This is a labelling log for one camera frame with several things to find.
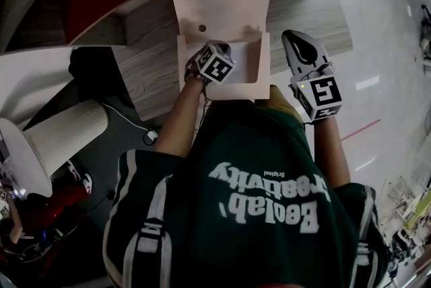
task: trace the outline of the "cable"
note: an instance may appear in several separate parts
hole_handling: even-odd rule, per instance
[[[308,124],[308,125],[313,125],[313,123],[312,122],[302,122],[301,124],[299,124],[299,127],[298,128],[304,128],[305,129],[305,125],[306,124]]]
[[[209,102],[212,102],[213,100],[211,100],[211,99],[209,99],[208,97],[207,97],[207,90],[206,90],[206,86],[204,86],[204,88],[203,88],[203,96],[205,97],[205,103],[204,103],[204,105],[203,105],[203,112],[202,112],[202,118],[201,118],[201,121],[199,122],[199,127],[197,128],[197,129],[195,129],[195,131],[199,131],[199,129],[201,128],[201,126],[202,126],[202,123],[203,123],[203,119],[205,118],[205,113],[206,113],[206,107],[208,107],[209,105]]]
[[[389,282],[387,285],[385,285],[383,288],[389,287],[393,283],[393,279],[391,279],[391,282]]]
[[[131,120],[129,120],[127,117],[125,117],[125,116],[123,116],[121,113],[120,113],[120,111],[118,111],[116,108],[113,108],[112,106],[110,106],[110,105],[108,105],[108,104],[105,104],[104,102],[102,102],[101,103],[102,105],[105,105],[107,108],[112,108],[116,113],[118,113],[121,117],[123,117],[127,122],[129,122],[130,124],[132,124],[134,127],[137,127],[137,128],[140,128],[140,129],[142,129],[142,130],[145,130],[145,131],[150,131],[149,129],[147,129],[147,128],[144,128],[144,127],[140,127],[139,125],[136,125],[135,123],[133,123]]]
[[[150,132],[150,131],[154,131],[154,132],[156,132],[156,129],[161,129],[161,127],[156,127],[156,128],[149,128],[144,134],[143,134],[143,136],[142,136],[142,141],[146,144],[146,145],[148,145],[148,146],[152,146],[154,143],[156,143],[156,140],[157,140],[157,137],[154,139],[154,141],[152,141],[151,143],[148,143],[146,140],[145,140],[145,138],[146,137],[148,137],[149,139],[151,139],[151,137],[149,137],[148,136],[148,133]]]
[[[93,210],[95,209],[95,208],[97,208],[100,204],[102,204],[102,202],[104,201],[104,200],[106,200],[106,199],[108,199],[108,200],[110,200],[110,201],[113,201],[114,200],[114,198],[115,198],[115,192],[114,191],[110,191],[110,192],[108,192],[108,194],[106,194],[106,196],[104,196],[98,203],[96,203],[96,205],[94,205],[89,211],[87,211],[87,213],[85,213],[85,214],[83,214],[82,216],[80,216],[77,220],[76,220],[76,226],[75,226],[75,228],[73,228],[69,233],[67,233],[67,234],[63,234],[61,237],[59,237],[59,238],[57,238],[57,239],[55,239],[54,240],[54,242],[58,242],[59,240],[61,240],[61,239],[63,239],[63,238],[66,238],[67,236],[69,236],[70,234],[72,234],[72,232],[74,232],[76,229],[77,229],[77,227],[78,227],[78,225],[79,225],[79,222],[84,218],[84,217],[86,217],[86,216],[88,216],[90,213],[92,213],[93,212]]]

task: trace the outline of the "white tiled floor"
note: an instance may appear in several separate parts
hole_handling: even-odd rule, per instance
[[[343,147],[352,180],[372,186],[377,201],[382,196],[381,204],[390,181],[411,175],[417,165],[415,153],[426,138],[431,78],[424,76],[415,58],[420,58],[420,5],[427,3],[431,9],[431,0],[340,2],[354,50],[332,57],[343,97],[337,121],[344,138],[380,120],[343,141]],[[290,76],[289,71],[278,73],[272,83],[300,108],[288,87]],[[306,129],[312,147],[312,127]]]

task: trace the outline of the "backpack strap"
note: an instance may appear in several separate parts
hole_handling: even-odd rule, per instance
[[[164,227],[166,183],[172,175],[157,185],[147,219],[131,238],[123,261],[123,288],[170,286],[172,242]]]
[[[366,200],[364,205],[364,212],[362,214],[361,223],[359,226],[360,242],[358,246],[358,253],[355,259],[355,264],[352,271],[352,279],[350,281],[349,288],[354,288],[355,286],[358,266],[372,265],[372,270],[371,270],[370,278],[368,280],[367,288],[372,288],[374,286],[374,281],[376,280],[377,269],[378,269],[377,253],[373,249],[368,248],[368,244],[366,243],[366,235],[372,219],[372,209],[374,207],[374,199],[372,197],[371,188],[369,186],[364,186],[364,187],[366,192]]]

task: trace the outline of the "floor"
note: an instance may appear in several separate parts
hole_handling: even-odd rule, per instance
[[[135,110],[122,105],[115,97],[107,98],[107,101],[136,125],[141,127],[160,125],[158,122],[143,124]],[[112,201],[103,198],[114,191],[117,185],[119,156],[130,149],[152,150],[143,142],[145,130],[134,127],[111,109],[108,112],[109,127],[76,155],[79,163],[92,176],[94,187],[91,195],[83,203],[87,210],[95,208],[89,218],[100,231],[104,231],[112,207]]]
[[[337,121],[352,180],[372,186],[383,202],[390,181],[410,176],[426,138],[431,79],[415,58],[420,57],[420,5],[431,5],[431,0],[340,2],[354,49],[332,56],[343,97]],[[290,76],[289,71],[278,73],[272,83],[305,119],[288,87]],[[306,130],[312,145],[312,127]]]

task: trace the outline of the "white cable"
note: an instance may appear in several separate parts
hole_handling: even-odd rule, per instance
[[[105,105],[107,108],[112,108],[116,113],[118,113],[120,116],[122,116],[127,122],[129,122],[130,124],[132,124],[134,127],[137,127],[137,128],[140,128],[140,129],[143,129],[143,130],[145,130],[145,131],[149,131],[147,128],[143,128],[143,127],[140,127],[139,125],[136,125],[135,123],[133,123],[132,121],[130,121],[128,118],[126,118],[126,117],[124,117],[121,113],[120,113],[120,111],[118,111],[116,108],[113,108],[112,106],[110,106],[110,105],[108,105],[108,104],[105,104],[105,103],[101,103],[102,105]]]

